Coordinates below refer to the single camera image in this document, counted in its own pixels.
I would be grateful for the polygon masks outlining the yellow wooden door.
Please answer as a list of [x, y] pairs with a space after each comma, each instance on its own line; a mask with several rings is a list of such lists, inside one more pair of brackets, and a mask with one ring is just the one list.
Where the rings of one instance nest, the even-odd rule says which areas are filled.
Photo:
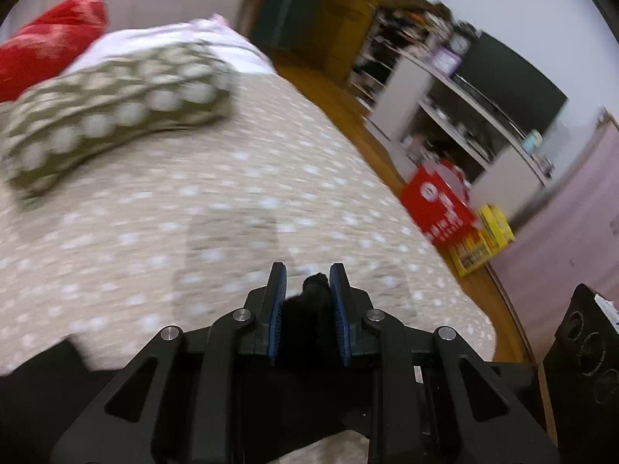
[[308, 60], [327, 78], [347, 82], [383, 0], [318, 0], [305, 42]]

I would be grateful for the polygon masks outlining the red rolled comforter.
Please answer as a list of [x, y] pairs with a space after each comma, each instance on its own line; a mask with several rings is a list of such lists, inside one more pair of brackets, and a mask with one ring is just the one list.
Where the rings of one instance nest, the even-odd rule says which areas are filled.
[[103, 0], [65, 0], [1, 45], [1, 100], [56, 77], [108, 28]]

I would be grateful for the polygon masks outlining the green hedgehog pattern pillow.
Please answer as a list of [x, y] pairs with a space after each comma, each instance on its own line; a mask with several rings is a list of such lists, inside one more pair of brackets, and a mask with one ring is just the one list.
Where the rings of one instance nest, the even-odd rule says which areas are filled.
[[45, 194], [78, 164], [142, 135], [230, 115], [237, 73], [205, 43], [113, 56], [28, 88], [1, 129], [1, 169], [20, 199]]

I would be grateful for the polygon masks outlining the beige dotted quilt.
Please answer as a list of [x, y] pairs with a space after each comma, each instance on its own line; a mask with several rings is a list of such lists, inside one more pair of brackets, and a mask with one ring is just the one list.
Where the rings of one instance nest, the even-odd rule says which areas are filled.
[[78, 165], [45, 195], [1, 188], [1, 371], [71, 338], [118, 370], [166, 325], [206, 327], [262, 286], [342, 263], [403, 324], [447, 325], [479, 356], [496, 333], [407, 211], [284, 78], [245, 74], [227, 118]]

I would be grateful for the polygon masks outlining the black speaker box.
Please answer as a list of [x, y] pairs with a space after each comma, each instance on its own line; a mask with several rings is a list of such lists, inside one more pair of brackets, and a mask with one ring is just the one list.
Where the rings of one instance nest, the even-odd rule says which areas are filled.
[[544, 361], [563, 463], [618, 461], [618, 312], [585, 284], [574, 290]]

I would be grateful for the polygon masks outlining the white shelf unit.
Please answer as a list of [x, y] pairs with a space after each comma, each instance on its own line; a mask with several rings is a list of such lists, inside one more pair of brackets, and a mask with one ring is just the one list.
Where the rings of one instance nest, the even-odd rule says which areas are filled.
[[516, 223], [550, 177], [514, 121], [457, 75], [481, 35], [427, 10], [380, 7], [347, 88], [404, 180], [424, 160], [445, 158], [464, 171], [473, 206], [494, 203]]

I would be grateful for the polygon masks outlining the yellow cardboard box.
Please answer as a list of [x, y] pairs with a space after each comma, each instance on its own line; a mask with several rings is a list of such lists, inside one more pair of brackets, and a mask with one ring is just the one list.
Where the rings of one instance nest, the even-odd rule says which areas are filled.
[[477, 214], [479, 228], [449, 247], [449, 254], [459, 276], [484, 266], [515, 239], [499, 207], [485, 204]]

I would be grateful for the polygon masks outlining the black pants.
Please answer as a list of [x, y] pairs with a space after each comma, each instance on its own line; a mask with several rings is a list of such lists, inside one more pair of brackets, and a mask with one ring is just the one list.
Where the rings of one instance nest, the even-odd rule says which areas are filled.
[[[242, 369], [233, 392], [234, 463], [272, 462], [349, 432], [366, 438], [345, 423], [349, 381], [329, 275], [312, 275], [301, 294], [284, 297], [274, 358]], [[88, 369], [63, 340], [3, 376], [2, 461], [53, 463], [63, 433], [121, 371]]]

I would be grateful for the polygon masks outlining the black television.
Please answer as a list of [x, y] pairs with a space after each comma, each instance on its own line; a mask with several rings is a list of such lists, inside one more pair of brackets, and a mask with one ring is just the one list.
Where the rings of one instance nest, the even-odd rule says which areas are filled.
[[522, 136], [533, 130], [547, 132], [568, 100], [535, 66], [486, 32], [451, 78]]

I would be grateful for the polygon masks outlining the red cardboard box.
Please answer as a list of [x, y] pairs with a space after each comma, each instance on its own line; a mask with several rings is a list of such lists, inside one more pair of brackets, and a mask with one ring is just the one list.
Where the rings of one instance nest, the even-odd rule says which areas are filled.
[[457, 243], [479, 228], [464, 172], [446, 161], [425, 160], [402, 190], [409, 216], [436, 248]]

